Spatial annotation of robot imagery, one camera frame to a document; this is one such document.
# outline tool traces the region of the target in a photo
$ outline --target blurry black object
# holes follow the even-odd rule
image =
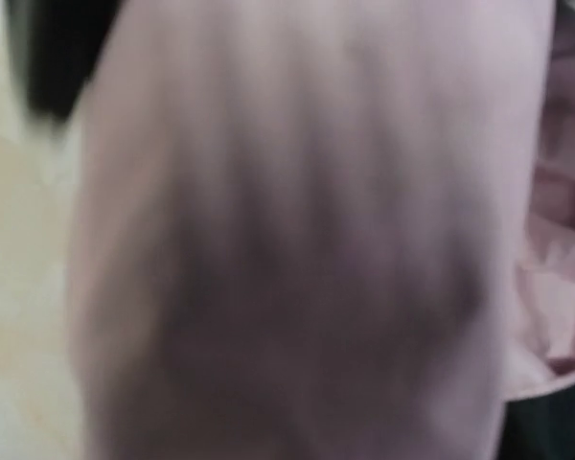
[[[121,0],[4,0],[11,69],[34,118],[62,125],[92,77]]]

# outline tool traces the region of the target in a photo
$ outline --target black fabric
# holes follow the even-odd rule
[[[575,460],[575,385],[506,409],[497,460]]]
[[[120,0],[4,0],[11,67],[35,117],[67,121]]]

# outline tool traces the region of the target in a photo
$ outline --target cream background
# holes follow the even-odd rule
[[[11,97],[1,5],[0,460],[70,460],[76,458],[78,411],[61,298],[77,138],[55,147],[22,129]]]

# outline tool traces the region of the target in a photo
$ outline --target marble floor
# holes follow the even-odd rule
[[[64,249],[77,137],[23,129],[0,1],[0,460],[77,458],[79,411],[63,339]]]

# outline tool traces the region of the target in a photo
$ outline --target beige wall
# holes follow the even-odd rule
[[[75,145],[21,129],[0,17],[0,460],[77,458],[62,327]]]

